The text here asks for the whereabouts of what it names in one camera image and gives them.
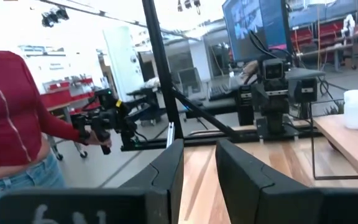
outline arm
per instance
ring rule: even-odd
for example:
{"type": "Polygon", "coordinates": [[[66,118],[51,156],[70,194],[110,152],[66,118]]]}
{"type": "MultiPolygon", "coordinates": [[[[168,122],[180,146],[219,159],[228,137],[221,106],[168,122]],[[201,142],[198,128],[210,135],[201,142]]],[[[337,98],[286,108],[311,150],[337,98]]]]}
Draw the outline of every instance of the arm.
{"type": "Polygon", "coordinates": [[[24,60],[20,58],[23,71],[34,89],[34,93],[37,97],[36,112],[41,128],[41,132],[50,136],[55,136],[62,139],[72,140],[75,142],[81,142],[80,132],[73,128],[70,123],[62,121],[61,119],[50,114],[41,101],[40,93],[35,85],[34,79],[30,73],[29,68],[25,64],[24,60]]]}

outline person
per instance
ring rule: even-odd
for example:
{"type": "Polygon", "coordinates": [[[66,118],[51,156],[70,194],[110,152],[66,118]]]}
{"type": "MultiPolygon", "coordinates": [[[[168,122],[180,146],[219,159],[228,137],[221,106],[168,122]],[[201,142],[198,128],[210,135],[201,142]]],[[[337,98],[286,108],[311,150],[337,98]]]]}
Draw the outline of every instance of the person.
{"type": "Polygon", "coordinates": [[[57,160],[42,133],[62,139],[111,146],[95,133],[81,136],[71,124],[51,115],[24,60],[0,51],[0,197],[29,187],[64,188],[57,160]]]}

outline hand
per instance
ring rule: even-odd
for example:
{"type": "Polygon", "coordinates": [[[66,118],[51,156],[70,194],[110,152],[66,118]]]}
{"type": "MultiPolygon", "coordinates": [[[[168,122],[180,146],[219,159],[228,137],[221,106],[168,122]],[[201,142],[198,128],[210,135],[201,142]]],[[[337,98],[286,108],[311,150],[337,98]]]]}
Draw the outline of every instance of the hand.
{"type": "Polygon", "coordinates": [[[90,135],[91,136],[85,141],[85,143],[90,145],[111,147],[111,139],[107,139],[105,142],[100,142],[94,131],[91,131],[90,135]]]}

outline blue jeans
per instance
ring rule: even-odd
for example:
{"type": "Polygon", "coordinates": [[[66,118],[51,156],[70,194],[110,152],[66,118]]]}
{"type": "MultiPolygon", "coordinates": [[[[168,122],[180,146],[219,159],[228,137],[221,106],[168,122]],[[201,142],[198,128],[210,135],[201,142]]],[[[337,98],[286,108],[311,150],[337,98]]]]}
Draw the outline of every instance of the blue jeans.
{"type": "Polygon", "coordinates": [[[0,197],[6,192],[31,187],[64,188],[65,182],[55,156],[46,159],[20,174],[0,179],[0,197]]]}

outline wheel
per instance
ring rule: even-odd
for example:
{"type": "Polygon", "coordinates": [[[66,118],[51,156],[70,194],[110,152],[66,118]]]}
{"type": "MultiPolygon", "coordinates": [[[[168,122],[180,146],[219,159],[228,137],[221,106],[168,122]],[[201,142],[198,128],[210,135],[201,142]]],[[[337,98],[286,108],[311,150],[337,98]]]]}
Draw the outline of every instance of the wheel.
{"type": "Polygon", "coordinates": [[[56,159],[59,160],[59,161],[62,161],[63,160],[63,155],[62,154],[57,154],[56,159]]]}
{"type": "Polygon", "coordinates": [[[80,156],[81,156],[81,158],[85,159],[88,157],[88,153],[83,151],[82,153],[80,153],[80,156]]]}

